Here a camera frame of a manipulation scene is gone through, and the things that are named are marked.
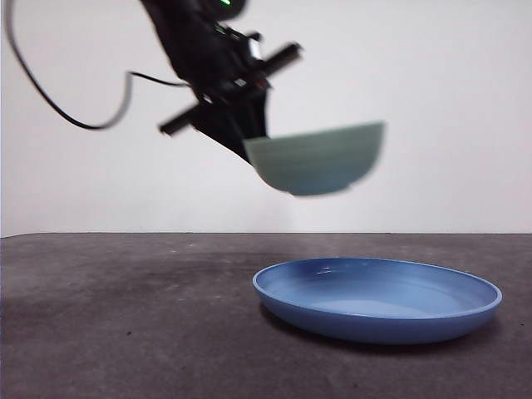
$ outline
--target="gray table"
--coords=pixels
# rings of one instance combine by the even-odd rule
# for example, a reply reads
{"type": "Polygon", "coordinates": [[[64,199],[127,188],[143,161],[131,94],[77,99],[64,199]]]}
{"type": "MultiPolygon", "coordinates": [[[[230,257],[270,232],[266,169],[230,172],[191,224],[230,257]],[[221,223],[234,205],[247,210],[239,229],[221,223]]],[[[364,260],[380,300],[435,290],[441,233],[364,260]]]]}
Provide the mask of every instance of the gray table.
{"type": "Polygon", "coordinates": [[[5,399],[531,398],[532,235],[31,234],[2,240],[5,399]],[[259,305],[289,259],[406,259],[469,271],[497,317],[438,344],[319,337],[259,305]]]}

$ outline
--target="white wall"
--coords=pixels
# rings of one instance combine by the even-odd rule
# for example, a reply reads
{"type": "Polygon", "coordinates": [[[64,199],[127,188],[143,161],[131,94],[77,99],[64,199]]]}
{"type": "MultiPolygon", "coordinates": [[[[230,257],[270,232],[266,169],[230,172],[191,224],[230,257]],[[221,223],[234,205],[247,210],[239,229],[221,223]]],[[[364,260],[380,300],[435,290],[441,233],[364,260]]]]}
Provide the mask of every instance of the white wall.
{"type": "MultiPolygon", "coordinates": [[[[173,79],[136,0],[17,0],[26,59],[57,102],[105,120],[123,71],[173,79]]],[[[532,232],[532,2],[251,1],[230,23],[296,40],[271,136],[385,119],[371,176],[298,199],[191,129],[156,125],[186,89],[135,81],[126,119],[83,131],[37,96],[2,40],[2,235],[76,231],[532,232]]]]}

